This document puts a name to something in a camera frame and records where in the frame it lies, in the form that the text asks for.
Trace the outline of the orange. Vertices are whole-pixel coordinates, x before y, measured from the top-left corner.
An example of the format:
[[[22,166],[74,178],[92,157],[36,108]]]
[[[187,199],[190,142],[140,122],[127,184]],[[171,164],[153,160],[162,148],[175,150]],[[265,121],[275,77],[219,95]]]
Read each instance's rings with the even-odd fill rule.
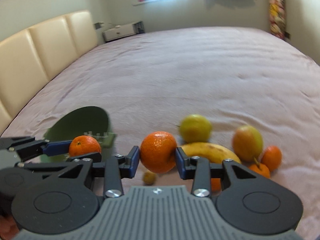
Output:
[[[68,154],[70,157],[98,152],[101,153],[99,142],[89,135],[81,135],[72,140]]]
[[[148,134],[140,145],[140,161],[153,173],[166,173],[173,169],[177,142],[165,131]]]

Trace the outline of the small tangerine with stem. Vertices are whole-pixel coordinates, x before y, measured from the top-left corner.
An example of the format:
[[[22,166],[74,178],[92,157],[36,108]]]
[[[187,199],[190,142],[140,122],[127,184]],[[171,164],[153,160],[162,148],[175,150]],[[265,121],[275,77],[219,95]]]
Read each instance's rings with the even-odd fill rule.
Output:
[[[249,165],[249,169],[251,171],[254,171],[256,173],[258,173],[259,175],[270,179],[271,178],[271,174],[270,174],[270,170],[269,168],[265,165],[260,163],[257,158],[253,158],[254,163]]]

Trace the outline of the green colander bowl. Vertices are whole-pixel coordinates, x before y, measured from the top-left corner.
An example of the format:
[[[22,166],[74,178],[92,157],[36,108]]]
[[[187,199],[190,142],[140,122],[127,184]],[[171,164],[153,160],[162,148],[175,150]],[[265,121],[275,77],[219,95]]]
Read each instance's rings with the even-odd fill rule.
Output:
[[[116,134],[107,111],[97,106],[81,107],[68,113],[49,128],[43,138],[56,142],[73,140],[81,135],[90,135],[99,142],[102,161],[112,155]]]

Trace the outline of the red yellow apple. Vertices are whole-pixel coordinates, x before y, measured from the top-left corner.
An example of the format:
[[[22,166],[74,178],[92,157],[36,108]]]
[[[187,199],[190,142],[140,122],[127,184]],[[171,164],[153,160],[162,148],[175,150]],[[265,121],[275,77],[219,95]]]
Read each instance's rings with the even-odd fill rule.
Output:
[[[232,148],[240,160],[251,163],[258,160],[263,151],[263,137],[253,126],[244,125],[238,127],[232,138]]]

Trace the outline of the yellow banana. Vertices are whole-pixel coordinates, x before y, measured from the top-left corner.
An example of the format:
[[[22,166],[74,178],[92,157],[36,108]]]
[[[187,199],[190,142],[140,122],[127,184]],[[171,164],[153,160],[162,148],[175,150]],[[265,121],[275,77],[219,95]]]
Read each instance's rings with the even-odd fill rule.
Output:
[[[232,159],[237,163],[241,163],[235,153],[221,145],[209,142],[193,142],[181,145],[181,148],[187,156],[207,158],[211,163],[221,164],[225,159]]]

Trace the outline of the small brown longan fruit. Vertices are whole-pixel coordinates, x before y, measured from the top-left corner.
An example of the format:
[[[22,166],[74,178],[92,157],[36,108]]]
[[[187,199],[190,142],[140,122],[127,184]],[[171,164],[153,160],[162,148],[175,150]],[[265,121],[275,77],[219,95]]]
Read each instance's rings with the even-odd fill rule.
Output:
[[[143,183],[145,185],[153,185],[156,182],[157,174],[151,171],[145,171],[143,174]]]

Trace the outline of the green yellow pear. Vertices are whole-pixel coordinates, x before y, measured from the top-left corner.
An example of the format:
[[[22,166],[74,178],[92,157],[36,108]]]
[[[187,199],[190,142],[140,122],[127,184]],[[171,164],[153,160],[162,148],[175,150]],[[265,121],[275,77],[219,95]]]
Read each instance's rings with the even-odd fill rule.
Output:
[[[179,134],[186,143],[207,142],[212,129],[212,124],[207,118],[199,114],[191,114],[180,122]]]

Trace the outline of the cream padded headboard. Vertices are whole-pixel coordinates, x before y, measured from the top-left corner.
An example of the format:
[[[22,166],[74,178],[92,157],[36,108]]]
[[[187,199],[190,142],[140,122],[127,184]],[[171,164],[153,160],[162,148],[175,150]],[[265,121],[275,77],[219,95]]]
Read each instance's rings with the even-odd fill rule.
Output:
[[[1,41],[1,131],[45,85],[97,45],[88,10],[57,16]]]

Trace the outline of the pink bed sheet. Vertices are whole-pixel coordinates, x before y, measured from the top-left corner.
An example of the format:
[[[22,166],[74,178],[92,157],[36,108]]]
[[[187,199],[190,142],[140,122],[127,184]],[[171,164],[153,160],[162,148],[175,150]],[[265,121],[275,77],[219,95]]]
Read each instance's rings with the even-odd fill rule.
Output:
[[[319,236],[319,65],[257,29],[190,28],[141,34],[98,46],[46,85],[4,131],[44,133],[84,106],[107,111],[126,154],[155,131],[178,135],[189,114],[205,116],[211,141],[229,148],[248,124],[283,154],[272,179],[295,192],[297,232]]]

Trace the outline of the white bedside cabinet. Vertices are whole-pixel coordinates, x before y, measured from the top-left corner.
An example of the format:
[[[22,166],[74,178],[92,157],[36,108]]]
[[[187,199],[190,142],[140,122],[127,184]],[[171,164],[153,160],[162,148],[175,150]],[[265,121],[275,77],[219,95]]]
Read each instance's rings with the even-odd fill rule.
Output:
[[[124,25],[115,25],[113,28],[103,32],[105,43],[121,38],[144,34],[145,28],[143,21],[132,22]]]

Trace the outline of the wall socket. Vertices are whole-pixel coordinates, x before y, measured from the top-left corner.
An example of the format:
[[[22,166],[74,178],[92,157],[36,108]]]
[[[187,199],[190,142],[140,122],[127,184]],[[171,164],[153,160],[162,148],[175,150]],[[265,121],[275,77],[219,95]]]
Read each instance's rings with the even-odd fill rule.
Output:
[[[104,26],[104,22],[97,22],[94,24],[95,30],[100,29]]]

